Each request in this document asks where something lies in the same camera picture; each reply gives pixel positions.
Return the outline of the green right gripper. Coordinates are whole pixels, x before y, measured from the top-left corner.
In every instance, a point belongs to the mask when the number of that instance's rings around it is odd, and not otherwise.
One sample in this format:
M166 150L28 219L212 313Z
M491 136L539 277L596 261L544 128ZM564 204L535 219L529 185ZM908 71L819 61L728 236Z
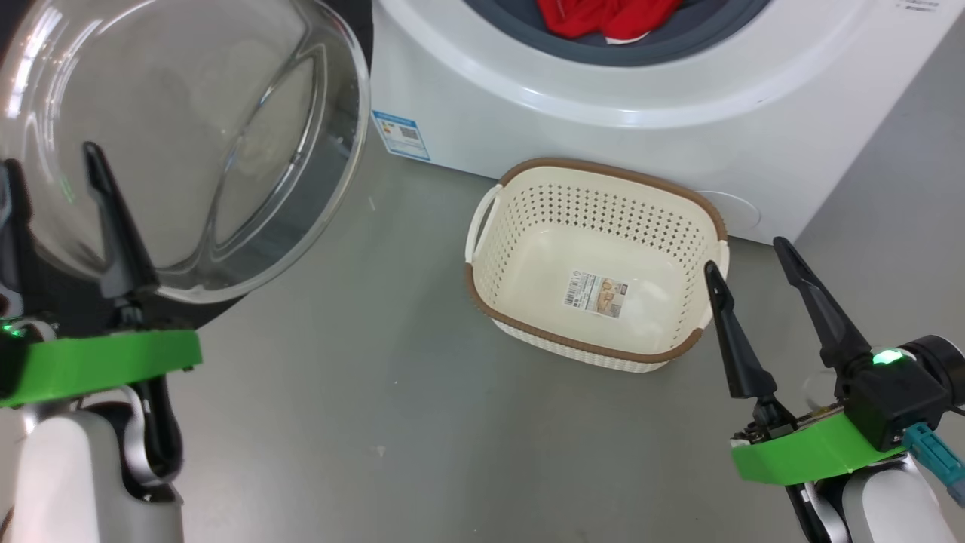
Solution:
M773 247L787 282L799 293L820 343L825 367L848 370L872 360L869 341L859 332L844 309L814 274L793 243L775 237ZM766 398L777 391L773 376L761 366L734 314L734 297L716 262L704 265L721 362L728 393L735 399ZM844 414L835 401L797 417L796 426L780 436L766 435L757 422L750 422L730 438L731 459L745 481L775 486L794 486L840 477L905 453L894 443L878 450Z

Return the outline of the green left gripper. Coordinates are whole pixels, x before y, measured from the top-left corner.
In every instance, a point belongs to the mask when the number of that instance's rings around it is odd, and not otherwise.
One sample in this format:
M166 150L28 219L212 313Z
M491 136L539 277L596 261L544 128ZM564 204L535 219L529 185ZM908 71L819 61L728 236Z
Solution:
M116 176L99 144L83 143L87 190L99 210L104 267L99 286L110 300L135 300L160 281ZM35 292L33 207L19 161L0 167L0 286ZM70 399L144 382L202 364L194 330L153 330L117 336L30 342L0 340L0 408Z

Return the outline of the black-rimmed glass washer door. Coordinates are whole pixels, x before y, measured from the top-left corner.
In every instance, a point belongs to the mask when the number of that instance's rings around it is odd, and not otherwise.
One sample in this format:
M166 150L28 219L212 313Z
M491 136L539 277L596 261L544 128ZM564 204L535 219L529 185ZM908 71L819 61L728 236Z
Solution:
M158 276L149 320L199 329L299 261L364 148L373 1L0 0L0 161L48 297L28 319L109 327L86 143Z

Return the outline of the red cloth garment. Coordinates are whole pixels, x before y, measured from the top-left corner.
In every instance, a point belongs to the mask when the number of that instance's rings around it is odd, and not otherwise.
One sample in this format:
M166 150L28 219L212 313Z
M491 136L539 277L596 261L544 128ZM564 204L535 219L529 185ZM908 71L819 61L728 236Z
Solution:
M684 0L537 0L542 20L563 38L630 37L659 29Z

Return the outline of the product label sticker with barcode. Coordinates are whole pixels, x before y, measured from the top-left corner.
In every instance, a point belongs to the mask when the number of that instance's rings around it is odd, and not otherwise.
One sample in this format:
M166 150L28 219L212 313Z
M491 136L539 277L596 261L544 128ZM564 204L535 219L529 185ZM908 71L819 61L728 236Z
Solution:
M571 272L564 296L565 306L617 319L623 312L627 283L575 269Z

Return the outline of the white front-load washing machine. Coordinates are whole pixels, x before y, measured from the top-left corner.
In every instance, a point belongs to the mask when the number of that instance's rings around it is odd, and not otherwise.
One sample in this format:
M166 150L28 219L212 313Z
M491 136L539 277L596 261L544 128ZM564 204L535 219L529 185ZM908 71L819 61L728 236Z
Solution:
M431 164L499 179L569 158L718 190L796 238L941 40L893 0L771 0L728 40L653 66L591 66L505 35L465 0L372 0L372 110L416 121Z

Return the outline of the cream basket with brown rim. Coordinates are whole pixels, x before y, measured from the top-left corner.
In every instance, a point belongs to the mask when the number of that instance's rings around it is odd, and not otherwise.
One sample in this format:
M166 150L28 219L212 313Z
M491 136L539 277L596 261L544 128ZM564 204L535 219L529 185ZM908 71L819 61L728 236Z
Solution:
M476 307L518 340L569 360L649 373L712 320L704 265L728 272L721 214L700 193L631 170L537 158L476 207L464 248ZM565 306L572 271L627 283L617 319Z

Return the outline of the round white filter cover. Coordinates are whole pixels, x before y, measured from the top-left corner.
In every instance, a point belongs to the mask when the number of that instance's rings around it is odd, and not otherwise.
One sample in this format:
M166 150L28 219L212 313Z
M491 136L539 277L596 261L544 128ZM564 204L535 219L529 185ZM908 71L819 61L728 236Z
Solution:
M758 241L757 227L761 223L761 212L757 207L743 198L726 192L718 192L718 190L699 190L698 192L721 214L721 219L731 237Z

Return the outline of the blue energy label sticker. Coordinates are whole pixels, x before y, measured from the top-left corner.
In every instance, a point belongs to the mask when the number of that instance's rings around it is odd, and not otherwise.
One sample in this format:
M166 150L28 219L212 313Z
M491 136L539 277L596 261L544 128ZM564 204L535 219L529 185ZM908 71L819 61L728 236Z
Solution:
M430 153L425 147L416 121L377 110L372 111L372 119L390 154L431 162Z

